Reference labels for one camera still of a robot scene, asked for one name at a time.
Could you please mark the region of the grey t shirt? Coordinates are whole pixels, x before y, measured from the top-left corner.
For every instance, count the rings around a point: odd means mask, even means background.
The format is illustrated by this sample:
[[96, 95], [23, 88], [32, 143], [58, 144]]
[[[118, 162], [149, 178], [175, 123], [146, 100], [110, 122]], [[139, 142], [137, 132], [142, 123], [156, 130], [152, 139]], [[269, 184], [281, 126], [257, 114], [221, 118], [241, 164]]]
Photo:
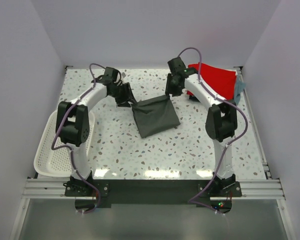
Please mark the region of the grey t shirt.
[[180, 120], [168, 95], [161, 95], [131, 105], [141, 138], [167, 131], [180, 125]]

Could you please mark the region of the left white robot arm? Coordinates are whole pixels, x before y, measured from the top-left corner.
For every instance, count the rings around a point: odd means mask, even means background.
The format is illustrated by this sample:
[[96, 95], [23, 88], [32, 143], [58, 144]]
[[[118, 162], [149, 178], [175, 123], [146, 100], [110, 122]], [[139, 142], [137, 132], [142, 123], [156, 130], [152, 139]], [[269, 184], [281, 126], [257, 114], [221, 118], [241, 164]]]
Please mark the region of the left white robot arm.
[[89, 181], [92, 171], [88, 164], [86, 141], [90, 135], [89, 112], [106, 97], [114, 98], [118, 107], [131, 107], [137, 101], [133, 96], [131, 86], [124, 82], [121, 72], [113, 67], [104, 67], [104, 72], [96, 77], [90, 64], [92, 76], [90, 87], [80, 96], [71, 101], [61, 101], [57, 107], [55, 137], [52, 150], [67, 148], [72, 168], [71, 177], [79, 180], [76, 191], [82, 196], [89, 196], [94, 190], [94, 184]]

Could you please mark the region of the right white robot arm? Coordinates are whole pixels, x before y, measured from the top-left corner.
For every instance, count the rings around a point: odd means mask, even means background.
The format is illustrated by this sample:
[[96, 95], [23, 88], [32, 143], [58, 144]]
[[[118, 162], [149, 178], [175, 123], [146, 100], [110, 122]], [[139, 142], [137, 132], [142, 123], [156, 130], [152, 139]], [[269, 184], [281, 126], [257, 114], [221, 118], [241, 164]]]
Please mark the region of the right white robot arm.
[[232, 105], [224, 103], [226, 99], [217, 94], [195, 68], [187, 68], [180, 57], [169, 60], [167, 64], [170, 73], [167, 75], [165, 94], [178, 97], [186, 89], [207, 109], [205, 130], [213, 140], [215, 154], [215, 182], [212, 189], [217, 196], [223, 197], [236, 181], [230, 147], [238, 128], [235, 102], [232, 101]]

